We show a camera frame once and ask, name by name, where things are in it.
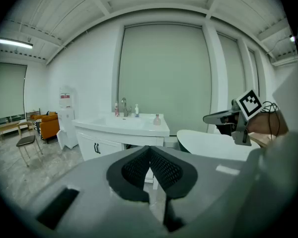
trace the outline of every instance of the white wall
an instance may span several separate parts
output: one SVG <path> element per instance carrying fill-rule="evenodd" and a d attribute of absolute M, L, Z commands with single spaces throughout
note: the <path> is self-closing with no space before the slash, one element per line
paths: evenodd
<path fill-rule="evenodd" d="M 275 67 L 275 87 L 276 89 L 285 81 L 288 75 L 293 71 L 296 63 L 290 63 Z"/>
<path fill-rule="evenodd" d="M 47 75 L 48 71 L 44 64 L 23 59 L 10 59 L 0 57 L 0 62 L 26 65 L 26 74 L 24 82 L 24 109 L 26 112 L 33 109 L 41 109 L 44 114 L 48 111 L 48 91 L 47 91 Z"/>
<path fill-rule="evenodd" d="M 259 80 L 263 86 L 262 98 L 263 100 L 272 100 L 272 93 L 275 90 L 273 67 L 263 50 L 251 38 L 220 21 L 206 20 L 199 13 L 159 10 L 140 11 L 120 16 L 95 26 L 87 34 L 82 34 L 81 37 L 74 40 L 73 44 L 63 50 L 48 65 L 50 109 L 58 108 L 59 87 L 66 84 L 76 91 L 74 102 L 76 118 L 84 119 L 92 117 L 98 112 L 111 111 L 117 98 L 119 56 L 124 26 L 148 22 L 177 22 L 202 25 L 203 27 L 209 24 L 208 27 L 213 27 L 218 32 L 235 39 L 243 38 L 247 47 L 254 50 L 255 55 L 257 54 Z M 212 46 L 211 49 L 208 46 L 209 53 L 217 52 L 218 49 L 219 47 L 216 46 Z M 211 64 L 211 70 L 222 70 L 216 66 L 222 66 L 222 64 L 213 63 L 213 66 Z M 227 82 L 227 75 L 218 74 L 217 77 L 218 82 Z M 218 102 L 219 98 L 221 98 L 219 95 L 212 94 L 211 105 L 212 102 Z"/>

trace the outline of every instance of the white basin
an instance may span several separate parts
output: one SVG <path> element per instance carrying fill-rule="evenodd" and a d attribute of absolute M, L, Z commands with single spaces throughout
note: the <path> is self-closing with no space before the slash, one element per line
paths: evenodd
<path fill-rule="evenodd" d="M 129 117 L 115 117 L 115 113 L 98 115 L 97 118 L 73 120 L 74 126 L 83 128 L 105 131 L 117 134 L 138 135 L 138 136 L 153 136 L 153 137 L 168 137 L 170 130 L 166 124 L 163 115 L 159 115 L 161 125 L 153 125 L 155 114 L 140 114 L 140 117 L 135 117 L 131 114 Z"/>

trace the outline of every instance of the soap dispenser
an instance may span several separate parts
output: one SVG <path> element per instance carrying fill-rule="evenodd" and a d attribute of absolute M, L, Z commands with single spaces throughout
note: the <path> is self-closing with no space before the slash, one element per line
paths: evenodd
<path fill-rule="evenodd" d="M 139 108 L 138 108 L 138 104 L 136 104 L 136 107 L 135 107 L 135 117 L 139 117 Z"/>
<path fill-rule="evenodd" d="M 161 120 L 159 118 L 159 114 L 155 115 L 155 119 L 153 119 L 153 124 L 154 125 L 161 125 Z"/>

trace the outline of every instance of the marble floor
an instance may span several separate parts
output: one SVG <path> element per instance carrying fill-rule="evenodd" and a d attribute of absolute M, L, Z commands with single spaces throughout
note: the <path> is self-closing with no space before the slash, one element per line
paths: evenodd
<path fill-rule="evenodd" d="M 46 144 L 39 139 L 36 132 L 34 133 L 43 152 L 43 155 L 40 154 L 43 164 L 41 164 L 37 152 L 31 144 L 26 147 L 30 159 L 24 148 L 21 147 L 29 167 L 25 165 L 18 148 L 15 146 L 20 139 L 17 132 L 5 135 L 4 141 L 0 142 L 0 192 L 21 208 L 24 208 L 27 202 L 50 182 L 83 162 L 78 145 L 73 149 L 64 147 L 61 150 L 57 138 Z M 29 135 L 33 135 L 33 132 L 22 132 L 22 137 Z M 158 190 L 153 190 L 152 183 L 145 183 L 144 191 L 149 193 L 149 207 L 152 213 L 162 222 L 165 204 L 164 191 L 160 186 L 158 186 Z"/>

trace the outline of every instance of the window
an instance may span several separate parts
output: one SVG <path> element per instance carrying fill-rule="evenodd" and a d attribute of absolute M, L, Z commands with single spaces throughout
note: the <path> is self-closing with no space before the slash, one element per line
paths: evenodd
<path fill-rule="evenodd" d="M 222 34 L 219 34 L 219 39 L 226 63 L 228 85 L 227 108 L 230 109 L 231 101 L 246 91 L 244 66 L 237 41 Z"/>
<path fill-rule="evenodd" d="M 24 118 L 25 72 L 25 66 L 0 63 L 0 123 Z"/>
<path fill-rule="evenodd" d="M 254 68 L 254 72 L 255 72 L 255 84 L 257 85 L 257 89 L 258 89 L 257 94 L 258 94 L 258 97 L 259 97 L 260 96 L 260 93 L 259 93 L 259 79 L 258 79 L 258 71 L 257 71 L 255 53 L 253 51 L 251 51 L 250 49 L 248 51 L 249 51 L 250 59 L 251 59 L 251 62 L 252 62 L 253 68 Z"/>
<path fill-rule="evenodd" d="M 126 28 L 119 73 L 119 100 L 140 113 L 164 114 L 170 135 L 206 132 L 211 67 L 201 28 L 157 24 Z"/>

